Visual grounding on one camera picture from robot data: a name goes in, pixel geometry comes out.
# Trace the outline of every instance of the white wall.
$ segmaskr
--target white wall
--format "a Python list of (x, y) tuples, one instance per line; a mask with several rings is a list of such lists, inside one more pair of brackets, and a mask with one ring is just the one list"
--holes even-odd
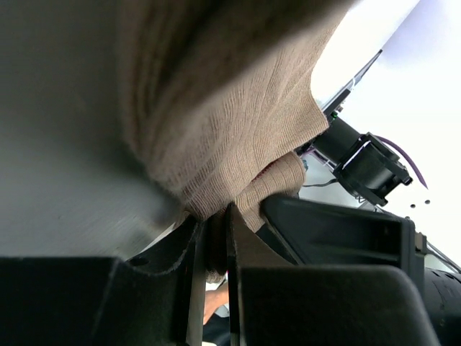
[[(421, 0), (384, 46), (342, 113), (358, 131), (398, 143), (418, 164), (431, 204), (423, 212), (417, 205), (412, 218), (418, 231), (457, 263), (461, 263), (459, 13), (459, 0)], [(391, 211), (405, 213), (400, 206)]]

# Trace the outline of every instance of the person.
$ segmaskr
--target person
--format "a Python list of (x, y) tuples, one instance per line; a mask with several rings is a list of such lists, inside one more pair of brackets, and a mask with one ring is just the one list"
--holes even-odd
[[(264, 224), (256, 235), (266, 243), (274, 252), (292, 264), (296, 264), (288, 251), (275, 234)], [(211, 342), (217, 346), (231, 344), (231, 330), (229, 327), (228, 313), (218, 313), (218, 309), (229, 303), (229, 283), (226, 280), (216, 290), (205, 292), (205, 307), (203, 311), (203, 341)]]

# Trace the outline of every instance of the black dot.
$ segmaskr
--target black dot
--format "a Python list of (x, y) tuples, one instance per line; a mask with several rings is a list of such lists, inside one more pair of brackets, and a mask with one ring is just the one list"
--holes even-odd
[(149, 263), (149, 260), (145, 257), (133, 257), (130, 259), (130, 264), (133, 267), (140, 267), (141, 265), (147, 265)]

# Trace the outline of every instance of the folded cloth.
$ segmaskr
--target folded cloth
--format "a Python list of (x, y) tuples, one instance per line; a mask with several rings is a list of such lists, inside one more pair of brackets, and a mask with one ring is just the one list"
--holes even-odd
[[(349, 4), (123, 0), (122, 119), (150, 177), (199, 219), (235, 200), (257, 230), (260, 198), (303, 183), (287, 153), (327, 129), (310, 76)], [(294, 178), (255, 179), (280, 158)]]

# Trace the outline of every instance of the purple cable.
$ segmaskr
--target purple cable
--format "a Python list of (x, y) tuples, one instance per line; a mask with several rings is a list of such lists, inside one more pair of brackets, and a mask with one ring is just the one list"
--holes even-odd
[(388, 140), (387, 138), (383, 138), (383, 137), (380, 137), (380, 136), (375, 136), (377, 139), (379, 139), (380, 141), (382, 141), (383, 143), (386, 143), (387, 145), (389, 146), (392, 146), (396, 151), (398, 151), (398, 153), (400, 155), (403, 156), (403, 158), (410, 164), (411, 168), (413, 169), (413, 171), (415, 171), (415, 174), (416, 176), (418, 177), (418, 180), (421, 182), (421, 184), (426, 188), (426, 189), (429, 189), (427, 187), (427, 184), (426, 184), (426, 180), (424, 180), (423, 178), (423, 174), (419, 171), (418, 167), (416, 166), (416, 164), (414, 163), (414, 161), (411, 159), (411, 157), (400, 147), (398, 146), (397, 144), (395, 144), (394, 142)]

